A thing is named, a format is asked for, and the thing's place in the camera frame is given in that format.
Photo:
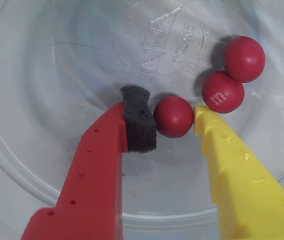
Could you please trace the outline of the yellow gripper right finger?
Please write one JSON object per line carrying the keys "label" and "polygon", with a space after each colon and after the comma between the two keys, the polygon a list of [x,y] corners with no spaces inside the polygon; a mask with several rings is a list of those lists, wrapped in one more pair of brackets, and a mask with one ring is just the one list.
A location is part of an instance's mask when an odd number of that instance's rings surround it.
{"label": "yellow gripper right finger", "polygon": [[284,240],[284,189],[214,111],[194,108],[221,240]]}

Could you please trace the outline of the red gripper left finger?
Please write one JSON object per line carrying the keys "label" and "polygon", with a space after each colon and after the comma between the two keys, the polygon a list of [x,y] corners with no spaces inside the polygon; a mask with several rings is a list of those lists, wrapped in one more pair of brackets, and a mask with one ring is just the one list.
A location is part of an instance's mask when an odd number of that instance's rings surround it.
{"label": "red gripper left finger", "polygon": [[56,205],[29,220],[24,240],[121,240],[122,154],[144,154],[157,145],[150,93],[120,89],[123,100],[81,136]]}

